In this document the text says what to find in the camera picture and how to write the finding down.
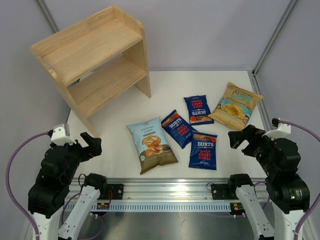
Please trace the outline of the tan kettle chips bag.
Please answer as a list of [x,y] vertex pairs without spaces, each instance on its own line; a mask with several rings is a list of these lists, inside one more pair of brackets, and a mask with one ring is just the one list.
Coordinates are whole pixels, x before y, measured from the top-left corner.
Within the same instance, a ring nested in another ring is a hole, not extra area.
[[229,82],[209,118],[235,130],[243,130],[263,95],[240,88]]

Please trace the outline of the blue Burts bag upside-down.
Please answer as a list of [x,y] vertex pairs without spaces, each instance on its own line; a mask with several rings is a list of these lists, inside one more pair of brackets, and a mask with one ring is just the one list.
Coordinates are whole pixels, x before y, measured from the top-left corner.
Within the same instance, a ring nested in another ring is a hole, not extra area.
[[214,124],[214,120],[209,117],[211,113],[206,95],[196,95],[184,97],[189,115],[189,123],[192,126]]

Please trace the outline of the light blue cassava chips bag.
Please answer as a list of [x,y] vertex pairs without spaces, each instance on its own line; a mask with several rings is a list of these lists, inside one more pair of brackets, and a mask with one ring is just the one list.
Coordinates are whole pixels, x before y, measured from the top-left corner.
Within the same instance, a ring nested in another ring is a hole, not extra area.
[[133,138],[143,175],[157,166],[178,162],[162,128],[160,117],[126,126]]

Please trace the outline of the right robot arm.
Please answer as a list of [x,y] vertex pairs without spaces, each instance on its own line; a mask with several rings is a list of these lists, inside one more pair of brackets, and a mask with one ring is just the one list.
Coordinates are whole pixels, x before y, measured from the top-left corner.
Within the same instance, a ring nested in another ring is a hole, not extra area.
[[284,214],[298,210],[307,213],[310,190],[297,173],[301,155],[297,144],[286,138],[291,133],[291,124],[276,118],[272,124],[275,128],[269,131],[253,125],[230,131],[230,147],[236,149],[243,141],[248,141],[242,153],[259,162],[267,176],[266,190],[273,203]]

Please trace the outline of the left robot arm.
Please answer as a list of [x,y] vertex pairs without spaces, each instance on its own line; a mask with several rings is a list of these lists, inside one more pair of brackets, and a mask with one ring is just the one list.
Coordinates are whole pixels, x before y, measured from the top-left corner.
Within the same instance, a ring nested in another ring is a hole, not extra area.
[[76,240],[92,205],[108,194],[107,179],[90,173],[86,176],[79,198],[65,222],[60,220],[70,184],[80,163],[102,154],[102,139],[87,132],[80,134],[86,147],[74,143],[58,145],[52,142],[41,161],[35,184],[28,192],[28,210],[42,240]]

